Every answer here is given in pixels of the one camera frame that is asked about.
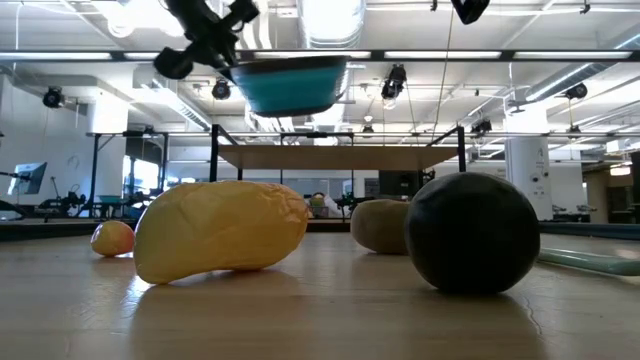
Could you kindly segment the black background table frame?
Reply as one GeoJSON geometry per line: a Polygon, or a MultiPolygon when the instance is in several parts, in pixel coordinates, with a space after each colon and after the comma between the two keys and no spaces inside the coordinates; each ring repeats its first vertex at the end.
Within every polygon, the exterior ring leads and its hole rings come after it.
{"type": "Polygon", "coordinates": [[[156,189],[157,192],[161,192],[164,188],[164,181],[166,178],[166,168],[168,165],[168,147],[169,147],[169,133],[166,131],[134,131],[127,130],[124,132],[115,132],[115,133],[87,133],[88,137],[93,138],[93,154],[92,154],[92,170],[91,170],[91,180],[90,180],[90,192],[87,202],[82,206],[79,211],[79,215],[83,212],[87,212],[89,219],[95,219],[95,191],[96,191],[96,178],[97,178],[97,170],[98,170],[98,154],[99,151],[106,146],[113,138],[115,137],[124,137],[124,138],[154,138],[154,137],[162,137],[163,143],[161,146],[162,156],[161,156],[161,164],[159,165],[159,175],[158,175],[158,187],[156,189]]]}

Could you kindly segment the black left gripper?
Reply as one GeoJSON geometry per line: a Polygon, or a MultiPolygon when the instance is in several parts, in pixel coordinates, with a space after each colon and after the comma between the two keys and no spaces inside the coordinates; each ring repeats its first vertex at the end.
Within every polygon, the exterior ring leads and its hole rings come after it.
{"type": "Polygon", "coordinates": [[[252,0],[235,0],[224,17],[217,15],[205,0],[165,0],[169,13],[178,20],[190,44],[184,50],[194,63],[217,68],[217,73],[234,83],[232,69],[239,64],[235,55],[236,33],[256,18],[260,11],[252,0]]]}

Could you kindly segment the white round pillar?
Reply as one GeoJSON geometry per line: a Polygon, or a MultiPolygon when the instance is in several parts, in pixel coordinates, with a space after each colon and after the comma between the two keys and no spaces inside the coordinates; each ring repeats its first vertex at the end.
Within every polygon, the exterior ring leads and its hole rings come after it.
{"type": "Polygon", "coordinates": [[[503,129],[507,179],[524,193],[539,220],[552,220],[549,132],[546,110],[537,106],[507,115],[503,129]]]}

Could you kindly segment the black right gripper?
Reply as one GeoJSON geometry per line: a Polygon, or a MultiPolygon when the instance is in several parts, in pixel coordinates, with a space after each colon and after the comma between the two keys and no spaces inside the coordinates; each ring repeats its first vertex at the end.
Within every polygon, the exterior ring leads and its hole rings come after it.
{"type": "Polygon", "coordinates": [[[463,24],[476,22],[487,9],[490,0],[450,0],[463,24]]]}

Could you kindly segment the small yellow-red peach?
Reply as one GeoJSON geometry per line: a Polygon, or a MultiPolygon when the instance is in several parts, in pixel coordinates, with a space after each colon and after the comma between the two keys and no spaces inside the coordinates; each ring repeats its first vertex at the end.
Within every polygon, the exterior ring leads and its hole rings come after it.
{"type": "Polygon", "coordinates": [[[115,257],[130,253],[134,248],[135,234],[132,228],[121,221],[105,221],[92,234],[91,249],[104,257],[115,257]]]}

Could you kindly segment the wooden shelf with black legs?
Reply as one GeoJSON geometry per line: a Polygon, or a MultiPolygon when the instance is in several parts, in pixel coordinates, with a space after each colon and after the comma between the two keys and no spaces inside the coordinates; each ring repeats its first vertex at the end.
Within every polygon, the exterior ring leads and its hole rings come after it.
{"type": "Polygon", "coordinates": [[[465,129],[457,126],[430,143],[417,147],[394,146],[285,146],[239,145],[230,133],[215,125],[210,133],[209,180],[218,178],[217,161],[223,159],[245,170],[383,170],[423,171],[453,157],[458,170],[466,170],[465,129]]]}

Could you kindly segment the silver ceiling duct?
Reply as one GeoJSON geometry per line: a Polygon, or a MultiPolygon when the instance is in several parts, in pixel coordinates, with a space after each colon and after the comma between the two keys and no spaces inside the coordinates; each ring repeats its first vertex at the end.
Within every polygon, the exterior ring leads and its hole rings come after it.
{"type": "Polygon", "coordinates": [[[356,48],[364,27],[366,0],[296,0],[304,48],[356,48]]]}

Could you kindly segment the black overhead frame rail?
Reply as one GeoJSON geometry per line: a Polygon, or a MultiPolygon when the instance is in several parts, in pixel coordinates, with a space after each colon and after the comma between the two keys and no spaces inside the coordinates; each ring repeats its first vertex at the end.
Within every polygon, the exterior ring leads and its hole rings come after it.
{"type": "MultiPolygon", "coordinates": [[[[156,51],[0,51],[3,62],[150,62],[156,51]]],[[[239,50],[241,61],[347,56],[360,62],[640,63],[640,50],[239,50]]]]}

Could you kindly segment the yellow mango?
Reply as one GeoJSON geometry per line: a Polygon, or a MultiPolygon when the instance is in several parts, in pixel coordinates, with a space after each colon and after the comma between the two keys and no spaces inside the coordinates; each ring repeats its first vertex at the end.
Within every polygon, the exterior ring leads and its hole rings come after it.
{"type": "Polygon", "coordinates": [[[217,270],[261,270],[296,250],[307,224],[303,197],[281,184],[178,185],[153,200],[138,221],[135,270],[149,284],[217,270]]]}

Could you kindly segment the blue bowl with grey rim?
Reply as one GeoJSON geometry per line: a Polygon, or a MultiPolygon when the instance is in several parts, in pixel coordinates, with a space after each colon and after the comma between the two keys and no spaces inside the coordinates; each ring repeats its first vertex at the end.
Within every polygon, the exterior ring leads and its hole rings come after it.
{"type": "Polygon", "coordinates": [[[229,73],[253,113],[294,117],[320,113],[335,104],[348,60],[336,55],[269,59],[233,66],[229,73]]]}

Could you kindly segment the person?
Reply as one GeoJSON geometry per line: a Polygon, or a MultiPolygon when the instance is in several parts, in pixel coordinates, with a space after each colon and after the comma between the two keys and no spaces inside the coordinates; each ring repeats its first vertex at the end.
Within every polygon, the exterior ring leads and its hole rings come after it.
{"type": "Polygon", "coordinates": [[[316,192],[307,199],[308,215],[315,219],[342,218],[343,212],[328,195],[316,192]]]}

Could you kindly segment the knife with green handle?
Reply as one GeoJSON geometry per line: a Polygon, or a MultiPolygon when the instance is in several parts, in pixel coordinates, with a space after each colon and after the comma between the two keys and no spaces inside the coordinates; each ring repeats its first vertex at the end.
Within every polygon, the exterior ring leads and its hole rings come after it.
{"type": "Polygon", "coordinates": [[[542,248],[539,262],[617,276],[640,276],[640,260],[570,250],[542,248]]]}

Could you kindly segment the black avocado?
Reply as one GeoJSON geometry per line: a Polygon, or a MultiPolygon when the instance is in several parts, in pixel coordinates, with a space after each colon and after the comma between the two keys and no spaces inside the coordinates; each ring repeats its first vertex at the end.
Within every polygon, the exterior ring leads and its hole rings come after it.
{"type": "Polygon", "coordinates": [[[541,249],[539,221],[527,197],[504,179],[476,172],[424,185],[409,204],[404,236],[417,272],[454,294],[512,288],[541,249]]]}

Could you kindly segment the computer monitor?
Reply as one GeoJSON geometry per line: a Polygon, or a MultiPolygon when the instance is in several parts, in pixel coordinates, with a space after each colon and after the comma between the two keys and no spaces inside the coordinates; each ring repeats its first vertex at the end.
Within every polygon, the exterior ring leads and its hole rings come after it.
{"type": "Polygon", "coordinates": [[[37,195],[48,163],[18,164],[11,176],[9,195],[37,195]]]}

